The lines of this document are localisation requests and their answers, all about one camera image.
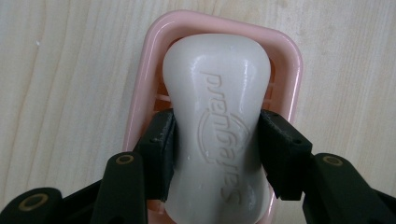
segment wooden surface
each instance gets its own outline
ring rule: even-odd
[[[68,195],[120,152],[145,33],[190,9],[277,29],[304,59],[295,127],[396,196],[396,1],[0,1],[0,208]],[[304,223],[281,202],[275,223]]]

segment soap dish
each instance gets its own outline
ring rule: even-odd
[[[271,63],[271,77],[262,108],[274,111],[293,122],[303,62],[300,51],[288,36],[257,25],[177,10],[162,15],[146,34],[134,84],[123,151],[133,150],[153,114],[172,107],[163,84],[163,57],[166,51],[179,39],[198,34],[243,35],[262,45]],[[272,193],[269,208],[259,223],[271,223],[274,197]],[[150,201],[148,208],[149,223],[172,223],[163,211],[161,202]]]

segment grommet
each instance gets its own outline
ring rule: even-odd
[[[129,164],[134,160],[134,157],[131,155],[122,155],[116,159],[116,163],[119,165]]]
[[[323,160],[333,166],[342,166],[343,165],[343,162],[340,159],[333,157],[333,156],[325,156],[325,157],[323,157]]]
[[[29,212],[46,203],[48,199],[48,194],[37,193],[24,199],[18,208],[23,212]]]

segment white soap bar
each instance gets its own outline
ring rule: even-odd
[[[239,35],[193,35],[166,53],[177,154],[165,209],[176,223],[255,223],[267,209],[255,138],[270,70],[264,49]]]

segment clamp jaw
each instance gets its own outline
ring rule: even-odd
[[[277,113],[259,119],[262,166],[277,198],[300,201],[307,223],[396,223],[396,199],[371,189],[353,165],[312,144]],[[173,175],[176,122],[157,113],[134,151],[107,162],[102,180],[62,198],[57,189],[32,189],[0,214],[8,223],[148,223],[146,200],[167,199]]]

